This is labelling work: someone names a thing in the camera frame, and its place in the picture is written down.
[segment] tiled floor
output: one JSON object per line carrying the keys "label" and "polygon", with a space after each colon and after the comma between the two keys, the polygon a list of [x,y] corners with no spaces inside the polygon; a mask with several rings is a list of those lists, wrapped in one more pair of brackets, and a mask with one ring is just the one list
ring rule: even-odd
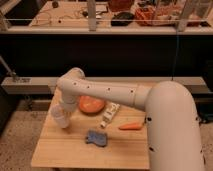
{"label": "tiled floor", "polygon": [[[33,111],[26,111],[20,106],[13,113],[0,138],[0,171],[50,171],[51,169],[48,168],[30,167],[48,105],[35,105]],[[213,123],[201,125],[201,134],[206,158],[206,171],[212,171]]]}

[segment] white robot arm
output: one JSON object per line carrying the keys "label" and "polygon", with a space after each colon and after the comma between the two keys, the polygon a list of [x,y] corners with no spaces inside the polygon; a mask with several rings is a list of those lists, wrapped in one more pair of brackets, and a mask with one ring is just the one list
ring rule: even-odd
{"label": "white robot arm", "polygon": [[196,106],[182,85],[166,81],[141,84],[94,82],[79,68],[59,78],[60,105],[76,107],[79,95],[90,95],[146,111],[151,171],[204,171]]}

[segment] toy carrot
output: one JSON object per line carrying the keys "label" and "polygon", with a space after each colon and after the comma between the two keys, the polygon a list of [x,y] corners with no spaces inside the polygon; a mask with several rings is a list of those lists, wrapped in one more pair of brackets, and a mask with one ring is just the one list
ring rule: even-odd
{"label": "toy carrot", "polygon": [[121,125],[118,128],[120,130],[140,130],[142,128],[142,126],[143,125],[140,122],[133,122],[133,123]]}

